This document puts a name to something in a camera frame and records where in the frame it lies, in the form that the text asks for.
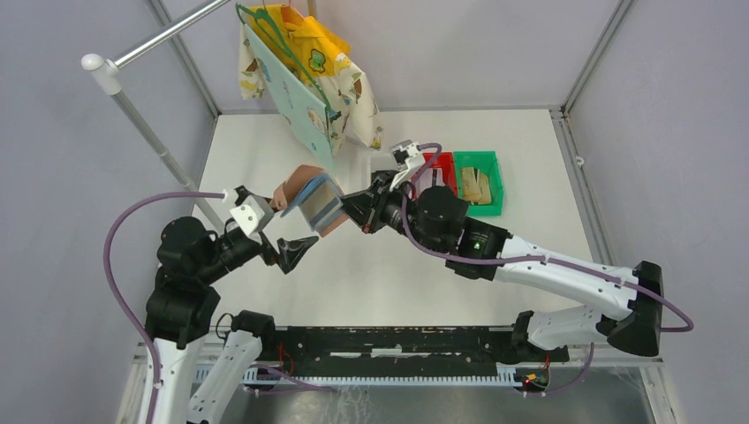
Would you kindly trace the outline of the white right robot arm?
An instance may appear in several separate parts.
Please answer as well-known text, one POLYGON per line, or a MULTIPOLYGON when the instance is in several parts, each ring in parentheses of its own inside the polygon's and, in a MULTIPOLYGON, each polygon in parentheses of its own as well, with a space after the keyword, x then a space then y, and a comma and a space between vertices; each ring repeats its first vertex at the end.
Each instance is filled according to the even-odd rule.
POLYGON ((512 353, 533 360, 567 345, 607 343, 640 357, 660 353, 662 268, 641 261, 612 267, 558 254, 504 228, 468 216, 468 204, 446 186, 408 197, 408 186, 390 187, 384 172, 365 190, 346 194, 342 210, 373 234, 390 227, 421 252, 443 259, 471 280, 523 284, 577 302, 555 312, 525 311, 510 337, 512 353))

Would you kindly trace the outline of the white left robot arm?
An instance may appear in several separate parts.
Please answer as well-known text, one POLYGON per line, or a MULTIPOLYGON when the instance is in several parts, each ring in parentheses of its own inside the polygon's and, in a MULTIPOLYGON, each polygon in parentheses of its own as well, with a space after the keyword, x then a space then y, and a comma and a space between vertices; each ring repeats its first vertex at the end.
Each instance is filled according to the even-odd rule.
POLYGON ((144 391, 141 423, 217 423, 243 374, 277 348, 272 316, 234 314, 219 359, 196 392, 198 358, 211 331, 220 296, 214 283, 255 258, 288 274, 318 237, 280 238, 271 244, 263 229, 276 211, 268 198, 244 186, 234 194, 237 217, 223 233, 207 230, 192 216, 167 224, 157 250, 160 267, 146 304, 145 341, 150 386, 144 391))

